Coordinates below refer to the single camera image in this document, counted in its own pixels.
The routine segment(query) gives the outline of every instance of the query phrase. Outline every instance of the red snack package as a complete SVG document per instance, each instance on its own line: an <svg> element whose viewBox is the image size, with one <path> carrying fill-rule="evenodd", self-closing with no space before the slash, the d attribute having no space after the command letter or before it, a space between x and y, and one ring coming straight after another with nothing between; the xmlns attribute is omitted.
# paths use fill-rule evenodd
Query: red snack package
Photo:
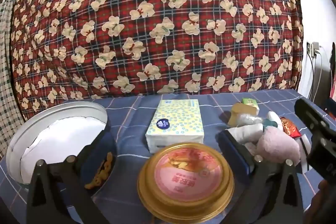
<svg viewBox="0 0 336 224"><path fill-rule="evenodd" d="M291 120L288 120L285 117L281 117L280 120L282 122L283 131L287 135L291 136L293 139L301 137L301 133L298 131L297 127Z"/></svg>

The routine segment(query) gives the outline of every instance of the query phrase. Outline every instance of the yellow sponge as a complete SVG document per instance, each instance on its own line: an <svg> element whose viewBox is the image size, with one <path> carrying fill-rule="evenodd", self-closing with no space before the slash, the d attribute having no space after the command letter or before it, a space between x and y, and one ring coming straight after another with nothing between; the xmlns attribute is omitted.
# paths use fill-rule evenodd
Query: yellow sponge
<svg viewBox="0 0 336 224"><path fill-rule="evenodd" d="M236 103L231 108L231 117L227 124L231 127L236 127L237 115L240 113L247 113L256 116L257 109L254 106L245 105L243 103Z"/></svg>

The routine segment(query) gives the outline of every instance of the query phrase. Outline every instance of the small carton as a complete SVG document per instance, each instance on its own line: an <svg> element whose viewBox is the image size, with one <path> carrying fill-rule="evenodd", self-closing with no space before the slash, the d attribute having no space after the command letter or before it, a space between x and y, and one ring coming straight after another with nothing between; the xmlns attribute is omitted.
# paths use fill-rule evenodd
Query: small carton
<svg viewBox="0 0 336 224"><path fill-rule="evenodd" d="M259 107L258 107L258 104L257 104L257 101L254 100L254 99L250 99L250 98L243 98L241 100L241 102L244 104L244 105L248 105L248 106L253 106L257 109L257 114L259 114Z"/></svg>
<svg viewBox="0 0 336 224"><path fill-rule="evenodd" d="M203 139L203 123L197 99L161 100L146 132L150 153L175 143L203 143Z"/></svg>

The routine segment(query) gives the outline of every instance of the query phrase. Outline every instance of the blue logo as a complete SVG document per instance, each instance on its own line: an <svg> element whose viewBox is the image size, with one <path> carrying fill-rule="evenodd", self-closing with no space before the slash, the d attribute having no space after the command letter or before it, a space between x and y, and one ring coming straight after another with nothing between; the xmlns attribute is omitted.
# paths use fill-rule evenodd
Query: blue logo
<svg viewBox="0 0 336 224"><path fill-rule="evenodd" d="M156 126L159 129L168 129L170 127L168 119L160 119L156 122Z"/></svg>

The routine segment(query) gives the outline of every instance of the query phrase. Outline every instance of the white wall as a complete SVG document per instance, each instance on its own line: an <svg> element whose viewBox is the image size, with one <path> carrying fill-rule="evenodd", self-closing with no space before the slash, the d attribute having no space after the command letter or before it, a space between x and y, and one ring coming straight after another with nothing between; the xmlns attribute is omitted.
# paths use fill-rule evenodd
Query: white wall
<svg viewBox="0 0 336 224"><path fill-rule="evenodd" d="M332 42L336 41L336 8L331 0L301 0L302 14L303 14L303 28L304 28L304 39L303 39L303 50L304 58L302 63L302 78L299 84L299 93L303 96L308 97L310 87L312 84L312 68L310 60L306 58L306 43L307 41L319 42L328 54L328 58L322 52L323 55L323 78L321 81L324 83L328 80L329 75L329 54L332 49ZM317 69L315 73L315 86L317 85L320 68L321 68L321 58L317 57L316 63ZM323 88L326 85L321 85L319 87L319 93L323 92Z"/></svg>
<svg viewBox="0 0 336 224"><path fill-rule="evenodd" d="M306 57L307 41L319 42L324 47L328 58L324 52L322 54L323 63L323 78L319 86L319 92L326 89L325 83L328 81L329 72L329 58L332 49L332 42L336 42L336 8L331 0L301 0L302 16L303 16L303 50L304 57L302 63L302 78L299 84L299 93L308 97L310 87L312 84L312 69L310 60ZM317 84L320 76L321 57L316 59L316 72L314 85Z"/></svg>

